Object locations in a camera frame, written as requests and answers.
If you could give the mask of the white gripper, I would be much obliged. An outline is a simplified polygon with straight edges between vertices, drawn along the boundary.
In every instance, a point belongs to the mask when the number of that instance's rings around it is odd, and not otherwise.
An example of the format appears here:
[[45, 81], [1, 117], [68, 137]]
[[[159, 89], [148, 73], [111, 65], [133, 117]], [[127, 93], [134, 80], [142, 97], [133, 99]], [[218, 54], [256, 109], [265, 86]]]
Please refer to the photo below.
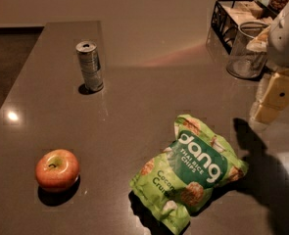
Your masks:
[[[278, 66], [289, 68], [289, 19], [275, 20], [269, 30], [267, 53]], [[289, 106], [289, 70], [267, 73], [261, 79], [249, 124], [255, 130], [266, 129]]]

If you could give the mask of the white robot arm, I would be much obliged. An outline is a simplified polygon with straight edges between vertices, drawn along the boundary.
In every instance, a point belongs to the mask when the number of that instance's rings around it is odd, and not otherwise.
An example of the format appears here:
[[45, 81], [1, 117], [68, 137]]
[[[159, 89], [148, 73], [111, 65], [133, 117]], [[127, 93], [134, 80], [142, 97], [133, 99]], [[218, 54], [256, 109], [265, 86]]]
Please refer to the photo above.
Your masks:
[[259, 83], [250, 111], [250, 125], [264, 130], [289, 106], [289, 2], [247, 49], [267, 54], [269, 72]]

